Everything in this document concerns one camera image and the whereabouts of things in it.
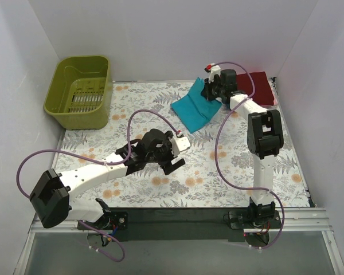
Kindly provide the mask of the teal t shirt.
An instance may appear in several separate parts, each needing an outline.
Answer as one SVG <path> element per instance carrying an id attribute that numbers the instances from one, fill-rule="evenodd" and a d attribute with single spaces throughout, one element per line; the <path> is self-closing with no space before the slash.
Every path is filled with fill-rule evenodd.
<path id="1" fill-rule="evenodd" d="M 204 84 L 204 80 L 197 77 L 187 95 L 171 104 L 172 110 L 190 133 L 203 128 L 221 108 L 218 100 L 209 101 L 201 95 Z"/>

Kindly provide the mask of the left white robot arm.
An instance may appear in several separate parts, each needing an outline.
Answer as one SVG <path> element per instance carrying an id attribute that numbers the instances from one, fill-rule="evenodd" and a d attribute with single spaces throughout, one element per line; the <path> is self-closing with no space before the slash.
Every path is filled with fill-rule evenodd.
<path id="1" fill-rule="evenodd" d="M 111 209 L 99 198 L 83 200 L 79 195 L 105 182 L 123 178 L 156 163 L 169 175 L 185 164 L 173 160 L 190 148 L 190 142 L 181 133 L 148 131 L 142 139 L 116 150 L 99 164 L 88 164 L 78 169 L 42 173 L 29 199 L 44 228 L 52 228 L 65 220 L 82 220 L 105 229 L 110 224 Z"/>

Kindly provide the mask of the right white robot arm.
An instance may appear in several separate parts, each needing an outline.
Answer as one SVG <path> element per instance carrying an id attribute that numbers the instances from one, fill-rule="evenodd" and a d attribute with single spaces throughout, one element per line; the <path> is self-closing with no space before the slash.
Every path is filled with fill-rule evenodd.
<path id="1" fill-rule="evenodd" d="M 280 112 L 261 107 L 240 91 L 235 70 L 222 70 L 219 65 L 209 64 L 205 71 L 209 77 L 204 80 L 201 95 L 209 101 L 221 99 L 247 122 L 247 146 L 253 155 L 253 187 L 249 206 L 237 221 L 259 228 L 275 217 L 271 194 L 273 165 L 284 144 Z"/>

